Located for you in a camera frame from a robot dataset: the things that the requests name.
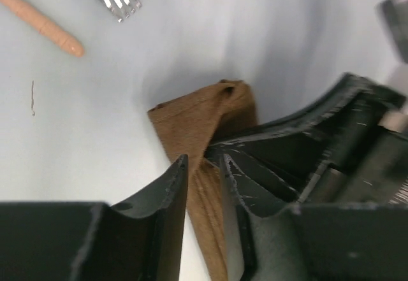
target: cloth fold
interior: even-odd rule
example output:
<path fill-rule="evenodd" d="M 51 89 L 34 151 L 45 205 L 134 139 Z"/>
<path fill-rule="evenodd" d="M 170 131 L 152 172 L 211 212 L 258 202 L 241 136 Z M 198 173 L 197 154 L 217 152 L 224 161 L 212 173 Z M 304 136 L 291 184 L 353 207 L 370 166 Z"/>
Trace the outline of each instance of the cloth fold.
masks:
<path fill-rule="evenodd" d="M 257 124 L 251 88 L 221 80 L 159 104 L 148 115 L 168 158 L 189 156 L 187 211 L 211 280 L 227 281 L 219 170 L 203 155 L 213 138 Z"/>

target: white table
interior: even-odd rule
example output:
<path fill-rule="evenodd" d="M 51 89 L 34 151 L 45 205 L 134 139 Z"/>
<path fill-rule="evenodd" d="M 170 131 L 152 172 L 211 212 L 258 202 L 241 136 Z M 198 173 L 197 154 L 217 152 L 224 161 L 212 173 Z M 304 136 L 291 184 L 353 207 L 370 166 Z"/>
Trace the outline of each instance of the white table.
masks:
<path fill-rule="evenodd" d="M 251 83 L 264 122 L 344 71 L 385 82 L 398 65 L 381 0 L 142 0 L 122 25 L 99 0 L 29 1 L 87 54 L 63 53 L 0 6 L 3 200 L 128 197 L 168 166 L 146 111 L 222 78 Z M 208 280 L 188 219 L 180 280 Z"/>

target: wooden stick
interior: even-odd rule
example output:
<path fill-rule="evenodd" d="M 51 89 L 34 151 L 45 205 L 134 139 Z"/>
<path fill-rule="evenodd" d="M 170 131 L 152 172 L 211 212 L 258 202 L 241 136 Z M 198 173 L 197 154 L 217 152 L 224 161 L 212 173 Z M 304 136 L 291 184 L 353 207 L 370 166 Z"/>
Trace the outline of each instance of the wooden stick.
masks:
<path fill-rule="evenodd" d="M 48 17 L 40 13 L 36 8 L 23 0 L 0 0 L 16 16 L 37 29 L 40 34 L 46 36 L 67 53 L 81 57 L 85 51 L 81 43 L 68 32 L 64 31 Z"/>

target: scratch mark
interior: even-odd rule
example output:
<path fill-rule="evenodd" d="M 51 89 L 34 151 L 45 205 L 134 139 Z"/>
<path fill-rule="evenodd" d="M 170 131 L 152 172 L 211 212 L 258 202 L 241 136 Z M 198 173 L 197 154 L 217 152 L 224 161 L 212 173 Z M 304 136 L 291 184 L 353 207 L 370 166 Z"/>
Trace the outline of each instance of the scratch mark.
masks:
<path fill-rule="evenodd" d="M 32 112 L 32 116 L 35 117 L 36 112 L 34 111 L 34 80 L 31 83 L 31 112 Z"/>

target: orange wooden stick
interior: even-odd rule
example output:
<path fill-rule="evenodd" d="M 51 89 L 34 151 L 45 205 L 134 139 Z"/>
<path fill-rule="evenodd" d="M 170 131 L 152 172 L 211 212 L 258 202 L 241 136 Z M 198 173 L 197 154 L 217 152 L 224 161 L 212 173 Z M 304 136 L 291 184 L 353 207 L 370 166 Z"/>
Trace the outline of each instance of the orange wooden stick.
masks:
<path fill-rule="evenodd" d="M 64 31 L 29 3 L 23 0 L 0 0 L 0 3 L 3 3 L 14 12 L 16 16 L 33 26 L 40 34 L 48 37 L 67 53 L 77 57 L 84 55 L 85 50 L 77 39 Z"/>

